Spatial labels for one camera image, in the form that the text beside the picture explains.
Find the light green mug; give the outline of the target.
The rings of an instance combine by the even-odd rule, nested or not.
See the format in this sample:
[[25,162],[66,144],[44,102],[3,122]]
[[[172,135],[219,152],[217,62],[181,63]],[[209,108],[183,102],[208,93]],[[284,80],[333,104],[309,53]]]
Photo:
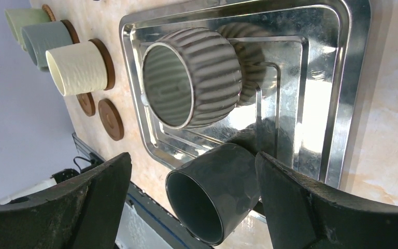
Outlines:
[[38,8],[5,9],[4,12],[13,37],[24,51],[26,51],[26,46],[21,34],[21,28],[27,25],[51,21],[47,12]]

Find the cream mug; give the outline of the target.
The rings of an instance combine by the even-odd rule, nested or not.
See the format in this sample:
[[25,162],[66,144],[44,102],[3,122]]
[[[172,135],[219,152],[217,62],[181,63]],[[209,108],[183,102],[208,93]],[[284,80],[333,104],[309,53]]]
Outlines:
[[51,77],[62,96],[104,90],[108,73],[94,42],[85,41],[45,52]]

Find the steel tray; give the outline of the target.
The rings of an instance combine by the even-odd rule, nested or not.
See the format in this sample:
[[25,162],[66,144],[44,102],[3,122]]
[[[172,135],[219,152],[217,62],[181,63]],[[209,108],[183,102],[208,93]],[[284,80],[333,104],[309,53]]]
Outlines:
[[[189,1],[123,16],[120,42],[147,152],[175,169],[238,143],[338,188],[370,23],[369,1]],[[148,107],[141,63],[149,45],[185,27],[227,37],[247,87],[223,120],[173,130]]]

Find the blue-grey mug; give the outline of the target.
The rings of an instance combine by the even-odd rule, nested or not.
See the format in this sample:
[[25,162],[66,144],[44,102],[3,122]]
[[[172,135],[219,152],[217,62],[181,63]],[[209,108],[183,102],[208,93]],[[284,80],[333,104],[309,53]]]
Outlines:
[[61,21],[27,25],[21,28],[24,45],[41,72],[48,72],[46,51],[72,45],[72,37]]

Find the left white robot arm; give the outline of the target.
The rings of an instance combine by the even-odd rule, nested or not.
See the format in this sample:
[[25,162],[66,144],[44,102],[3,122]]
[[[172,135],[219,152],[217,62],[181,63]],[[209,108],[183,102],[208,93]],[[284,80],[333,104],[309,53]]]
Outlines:
[[12,200],[45,190],[45,189],[50,188],[56,184],[57,184],[57,182],[54,178],[49,178],[49,179],[43,180],[43,181],[36,183],[30,187],[19,190],[13,194],[4,196],[3,198],[0,199],[0,204],[7,204],[7,203],[11,202]]

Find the grey ribbed mug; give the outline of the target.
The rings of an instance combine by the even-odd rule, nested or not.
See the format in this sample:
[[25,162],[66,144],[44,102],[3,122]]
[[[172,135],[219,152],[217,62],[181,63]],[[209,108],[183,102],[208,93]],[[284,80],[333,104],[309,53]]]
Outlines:
[[234,47],[205,27],[180,29],[153,42],[143,55],[141,80],[152,113],[174,130],[224,119],[243,86]]

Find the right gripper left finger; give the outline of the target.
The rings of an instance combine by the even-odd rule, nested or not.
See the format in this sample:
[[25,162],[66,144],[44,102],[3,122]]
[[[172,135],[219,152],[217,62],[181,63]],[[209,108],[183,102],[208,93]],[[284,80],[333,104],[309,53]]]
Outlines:
[[114,248],[132,173],[129,153],[0,204],[0,248]]

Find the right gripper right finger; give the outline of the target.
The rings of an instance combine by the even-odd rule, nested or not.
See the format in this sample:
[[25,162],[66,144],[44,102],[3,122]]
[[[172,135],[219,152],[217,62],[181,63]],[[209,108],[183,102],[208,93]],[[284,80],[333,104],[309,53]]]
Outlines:
[[398,248],[398,206],[328,186],[264,152],[255,168],[274,248]]

